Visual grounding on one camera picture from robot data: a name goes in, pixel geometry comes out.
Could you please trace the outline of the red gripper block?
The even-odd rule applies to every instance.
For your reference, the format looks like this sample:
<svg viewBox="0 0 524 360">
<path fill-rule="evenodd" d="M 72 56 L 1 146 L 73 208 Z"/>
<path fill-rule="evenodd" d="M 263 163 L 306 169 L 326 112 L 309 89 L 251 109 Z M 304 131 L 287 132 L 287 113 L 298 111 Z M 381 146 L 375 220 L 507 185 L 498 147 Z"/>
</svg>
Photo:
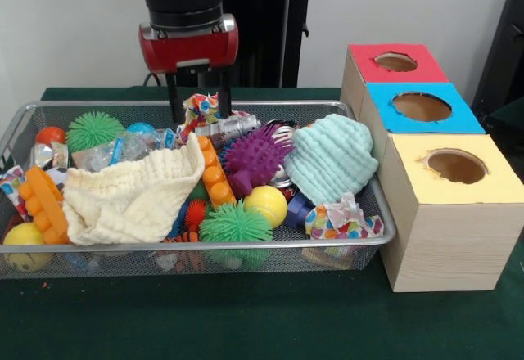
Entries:
<svg viewBox="0 0 524 360">
<path fill-rule="evenodd" d="M 214 24 L 196 26 L 186 31 L 169 31 L 142 23 L 138 40 L 147 68 L 165 74 L 172 118 L 175 124 L 185 123 L 183 99 L 178 95 L 176 74 L 183 68 L 206 66 L 220 71 L 218 93 L 219 113 L 228 118 L 232 110 L 231 75 L 239 47 L 237 22 L 232 14 L 224 14 Z"/>
</svg>

